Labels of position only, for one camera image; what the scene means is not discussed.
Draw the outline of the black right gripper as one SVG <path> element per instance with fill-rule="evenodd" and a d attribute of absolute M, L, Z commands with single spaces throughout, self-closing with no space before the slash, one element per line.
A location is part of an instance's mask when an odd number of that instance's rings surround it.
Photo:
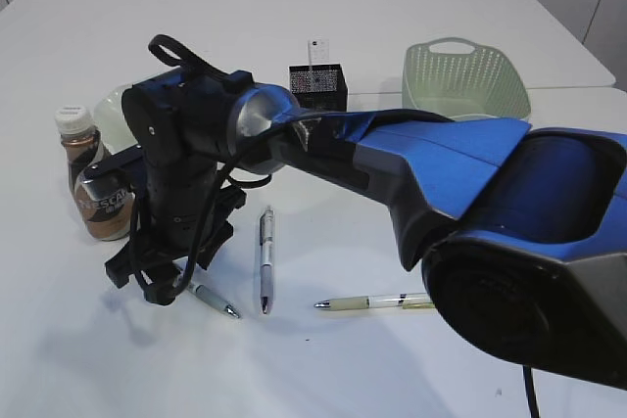
<path fill-rule="evenodd" d="M 217 163 L 226 146 L 217 125 L 226 116 L 232 97 L 211 76 L 191 70 L 172 70 L 125 90 L 121 108 L 125 121 L 143 148 L 147 173 L 147 204 L 151 217 L 145 233 L 156 253 L 187 255 L 194 231 L 202 219 L 217 176 Z M 139 259 L 131 246 L 105 262 L 105 272 L 121 289 L 134 280 L 140 284 Z M 180 275 L 174 263 L 145 271 L 150 282 L 144 300 L 170 305 Z"/>

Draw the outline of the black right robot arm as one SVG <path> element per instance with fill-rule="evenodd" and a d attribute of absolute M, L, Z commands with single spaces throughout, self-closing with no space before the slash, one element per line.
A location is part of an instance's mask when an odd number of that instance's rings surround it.
<path fill-rule="evenodd" d="M 138 268 L 170 303 L 174 258 L 193 251 L 226 169 L 289 165 L 384 205 L 399 258 L 437 311 L 499 359 L 626 385 L 626 138 L 534 129 L 515 118 L 453 121 L 396 109 L 316 112 L 245 71 L 177 68 L 121 98 L 148 198 Z"/>

